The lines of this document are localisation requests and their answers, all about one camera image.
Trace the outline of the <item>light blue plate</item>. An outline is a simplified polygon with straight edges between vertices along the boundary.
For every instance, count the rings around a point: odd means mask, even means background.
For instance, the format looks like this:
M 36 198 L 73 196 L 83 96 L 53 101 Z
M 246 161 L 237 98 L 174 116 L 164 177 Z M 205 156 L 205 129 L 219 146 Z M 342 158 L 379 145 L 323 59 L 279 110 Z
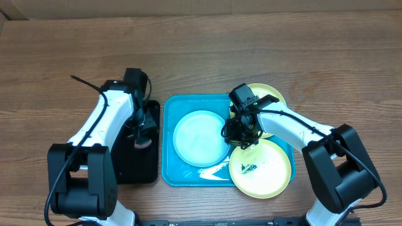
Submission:
M 225 120 L 207 110 L 196 110 L 182 117 L 173 131 L 173 147 L 186 163 L 208 167 L 221 161 L 230 145 L 221 136 Z

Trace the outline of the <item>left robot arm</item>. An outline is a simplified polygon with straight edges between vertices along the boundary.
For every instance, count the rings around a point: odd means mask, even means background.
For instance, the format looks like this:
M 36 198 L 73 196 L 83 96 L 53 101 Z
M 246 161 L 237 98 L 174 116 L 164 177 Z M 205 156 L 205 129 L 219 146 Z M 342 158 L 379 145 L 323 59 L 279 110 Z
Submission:
M 47 154 L 49 213 L 77 225 L 140 225 L 136 212 L 118 200 L 118 186 L 152 183 L 158 173 L 160 105 L 150 100 L 148 78 L 108 80 L 82 128 Z

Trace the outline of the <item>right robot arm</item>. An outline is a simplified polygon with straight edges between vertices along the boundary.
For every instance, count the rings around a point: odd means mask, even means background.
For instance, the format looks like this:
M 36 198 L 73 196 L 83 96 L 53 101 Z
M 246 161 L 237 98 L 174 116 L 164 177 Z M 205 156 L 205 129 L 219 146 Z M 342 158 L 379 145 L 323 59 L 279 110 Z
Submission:
M 229 172 L 235 185 L 254 198 L 271 198 L 290 180 L 284 151 L 263 139 L 272 134 L 303 155 L 316 196 L 313 207 L 302 217 L 275 218 L 275 225 L 359 225 L 350 212 L 361 200 L 383 188 L 379 174 L 356 130 L 347 125 L 334 128 L 313 122 L 293 112 L 272 95 L 258 97 L 248 87 L 229 94 L 234 117 L 221 130 L 234 146 Z

